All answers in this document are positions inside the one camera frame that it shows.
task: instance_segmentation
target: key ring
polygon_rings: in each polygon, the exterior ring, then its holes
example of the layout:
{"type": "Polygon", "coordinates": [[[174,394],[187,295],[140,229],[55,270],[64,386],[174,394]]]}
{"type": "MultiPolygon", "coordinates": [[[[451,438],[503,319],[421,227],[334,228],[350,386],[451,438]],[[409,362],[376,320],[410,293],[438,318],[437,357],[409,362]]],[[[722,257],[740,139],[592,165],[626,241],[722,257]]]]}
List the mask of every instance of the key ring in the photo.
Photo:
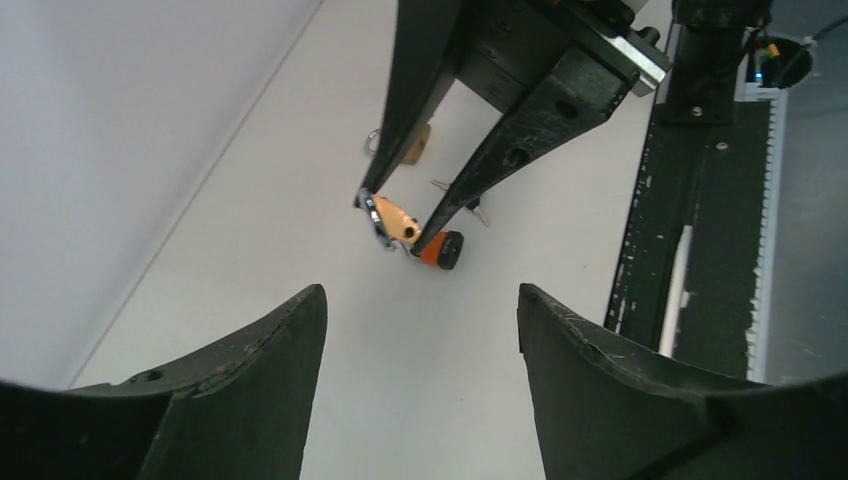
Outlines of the key ring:
{"type": "Polygon", "coordinates": [[[375,153],[377,153],[377,149],[374,148],[373,145],[374,145],[374,139],[378,138],[379,136],[380,136],[380,129],[375,128],[365,138],[365,153],[368,154],[369,156],[373,156],[375,153]]]}
{"type": "Polygon", "coordinates": [[[360,188],[356,192],[356,197],[359,200],[359,205],[368,214],[371,220],[371,226],[374,228],[374,234],[377,236],[377,241],[380,245],[389,251],[395,250],[394,238],[389,235],[386,226],[383,224],[383,219],[380,218],[380,212],[377,210],[377,204],[374,202],[374,197],[367,188],[360,188]]]}

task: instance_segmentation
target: table surface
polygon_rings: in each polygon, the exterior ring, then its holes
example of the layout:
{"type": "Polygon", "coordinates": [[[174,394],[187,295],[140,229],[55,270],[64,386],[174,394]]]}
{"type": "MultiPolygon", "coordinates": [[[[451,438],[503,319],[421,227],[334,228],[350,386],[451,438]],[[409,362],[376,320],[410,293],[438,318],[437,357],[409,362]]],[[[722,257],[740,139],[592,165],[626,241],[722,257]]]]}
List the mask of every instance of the table surface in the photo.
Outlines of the table surface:
{"type": "MultiPolygon", "coordinates": [[[[637,26],[665,34],[668,0],[637,26]]],[[[311,283],[329,328],[304,479],[543,478],[515,311],[531,282],[601,322],[652,98],[460,212],[456,269],[386,253],[351,199],[388,80],[394,0],[326,0],[76,385],[117,383],[261,317],[311,283]]],[[[456,84],[414,167],[381,190],[424,218],[498,113],[456,84]]]]}

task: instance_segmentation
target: orange and black object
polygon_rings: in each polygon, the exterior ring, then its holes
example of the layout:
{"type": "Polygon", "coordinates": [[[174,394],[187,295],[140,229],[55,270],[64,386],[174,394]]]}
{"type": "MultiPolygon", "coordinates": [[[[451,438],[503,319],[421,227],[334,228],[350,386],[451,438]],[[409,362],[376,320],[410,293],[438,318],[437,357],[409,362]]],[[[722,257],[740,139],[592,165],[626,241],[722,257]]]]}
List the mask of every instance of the orange and black object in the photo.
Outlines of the orange and black object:
{"type": "Polygon", "coordinates": [[[454,230],[439,232],[421,253],[413,255],[427,265],[433,265],[442,270],[453,270],[462,253],[464,242],[465,237],[460,232],[454,230]]]}

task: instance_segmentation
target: floor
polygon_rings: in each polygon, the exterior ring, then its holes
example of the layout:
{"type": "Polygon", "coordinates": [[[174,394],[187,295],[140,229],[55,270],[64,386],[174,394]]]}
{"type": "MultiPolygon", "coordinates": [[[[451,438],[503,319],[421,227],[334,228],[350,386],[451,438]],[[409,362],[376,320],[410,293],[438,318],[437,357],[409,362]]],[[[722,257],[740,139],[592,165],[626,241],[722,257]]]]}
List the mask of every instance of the floor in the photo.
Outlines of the floor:
{"type": "MultiPolygon", "coordinates": [[[[776,0],[772,34],[800,39],[848,14],[843,0],[776,0]]],[[[789,94],[766,381],[848,369],[848,26],[815,49],[789,94]]]]}
{"type": "MultiPolygon", "coordinates": [[[[663,33],[670,2],[637,19],[663,33]]],[[[77,386],[120,382],[262,316],[310,283],[329,331],[302,478],[543,478],[515,310],[533,282],[601,322],[651,97],[460,212],[452,272],[386,253],[351,199],[385,95],[395,0],[326,0],[77,386]]],[[[455,85],[415,167],[381,190],[428,214],[497,112],[455,85]]]]}

